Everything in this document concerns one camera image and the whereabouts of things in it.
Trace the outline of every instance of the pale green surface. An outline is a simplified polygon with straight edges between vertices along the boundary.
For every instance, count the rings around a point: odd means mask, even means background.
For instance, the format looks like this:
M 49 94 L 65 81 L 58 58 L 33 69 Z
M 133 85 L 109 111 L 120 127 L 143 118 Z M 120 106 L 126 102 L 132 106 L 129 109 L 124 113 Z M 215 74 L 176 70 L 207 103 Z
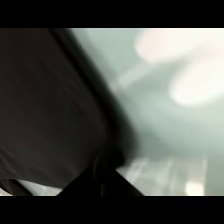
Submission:
M 209 154 L 223 156 L 224 99 L 196 109 L 175 103 L 168 84 L 186 62 L 144 62 L 134 50 L 142 29 L 70 30 L 135 128 L 138 155 L 120 172 L 146 195 L 185 195 L 189 180 L 204 186 Z

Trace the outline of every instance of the glass surface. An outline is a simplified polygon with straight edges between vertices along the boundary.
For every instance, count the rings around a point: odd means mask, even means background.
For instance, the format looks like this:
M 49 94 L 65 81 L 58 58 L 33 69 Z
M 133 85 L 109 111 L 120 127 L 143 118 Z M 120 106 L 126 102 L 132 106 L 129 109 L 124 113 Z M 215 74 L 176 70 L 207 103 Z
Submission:
M 134 127 L 119 172 L 144 195 L 224 195 L 223 29 L 69 30 Z

